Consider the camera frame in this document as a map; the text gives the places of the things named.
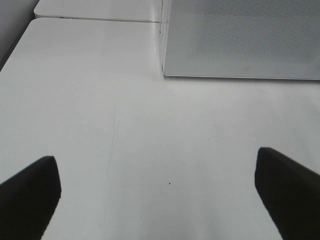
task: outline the gray panel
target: gray panel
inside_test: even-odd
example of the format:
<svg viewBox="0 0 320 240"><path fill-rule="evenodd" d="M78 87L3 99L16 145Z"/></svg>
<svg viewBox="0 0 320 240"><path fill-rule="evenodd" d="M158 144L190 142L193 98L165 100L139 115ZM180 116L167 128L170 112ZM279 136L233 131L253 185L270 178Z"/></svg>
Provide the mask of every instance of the gray panel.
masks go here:
<svg viewBox="0 0 320 240"><path fill-rule="evenodd" d="M34 18L39 0L0 0L0 70Z"/></svg>
<svg viewBox="0 0 320 240"><path fill-rule="evenodd" d="M173 0L164 73L320 78L317 0Z"/></svg>

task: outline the perforated panel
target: perforated panel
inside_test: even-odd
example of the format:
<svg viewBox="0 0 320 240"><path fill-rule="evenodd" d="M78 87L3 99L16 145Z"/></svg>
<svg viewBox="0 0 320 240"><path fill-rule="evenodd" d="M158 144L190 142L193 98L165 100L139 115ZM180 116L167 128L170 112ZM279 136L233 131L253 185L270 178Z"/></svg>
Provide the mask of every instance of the perforated panel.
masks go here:
<svg viewBox="0 0 320 240"><path fill-rule="evenodd" d="M173 0L164 73L320 78L318 0Z"/></svg>

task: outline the white desk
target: white desk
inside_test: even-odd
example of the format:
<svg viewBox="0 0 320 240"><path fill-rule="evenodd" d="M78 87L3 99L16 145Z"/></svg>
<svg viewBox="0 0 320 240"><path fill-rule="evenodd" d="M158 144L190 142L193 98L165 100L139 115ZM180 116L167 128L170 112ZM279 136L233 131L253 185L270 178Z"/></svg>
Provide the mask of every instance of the white desk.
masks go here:
<svg viewBox="0 0 320 240"><path fill-rule="evenodd" d="M37 18L90 20L161 20L162 0L40 0L34 9Z"/></svg>
<svg viewBox="0 0 320 240"><path fill-rule="evenodd" d="M33 21L0 73L0 181L56 157L44 240L280 240L257 151L320 173L320 85L164 79L155 29Z"/></svg>

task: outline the gray wall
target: gray wall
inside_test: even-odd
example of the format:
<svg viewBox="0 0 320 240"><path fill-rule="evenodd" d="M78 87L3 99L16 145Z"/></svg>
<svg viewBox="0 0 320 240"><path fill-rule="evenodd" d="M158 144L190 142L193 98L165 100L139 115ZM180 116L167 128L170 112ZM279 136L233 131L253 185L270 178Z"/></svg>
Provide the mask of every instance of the gray wall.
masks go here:
<svg viewBox="0 0 320 240"><path fill-rule="evenodd" d="M0 0L0 70L20 39L39 0Z"/></svg>

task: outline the white tabletop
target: white tabletop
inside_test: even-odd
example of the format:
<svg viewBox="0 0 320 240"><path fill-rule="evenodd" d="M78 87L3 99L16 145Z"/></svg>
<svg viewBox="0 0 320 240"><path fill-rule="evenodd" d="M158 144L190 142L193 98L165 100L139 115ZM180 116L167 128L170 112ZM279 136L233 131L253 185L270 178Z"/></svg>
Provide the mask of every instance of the white tabletop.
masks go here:
<svg viewBox="0 0 320 240"><path fill-rule="evenodd" d="M56 157L44 240L280 240L257 151L320 173L320 85L164 78L156 25L31 23L0 72L0 182Z"/></svg>
<svg viewBox="0 0 320 240"><path fill-rule="evenodd" d="M37 18L159 22L162 0L40 0Z"/></svg>

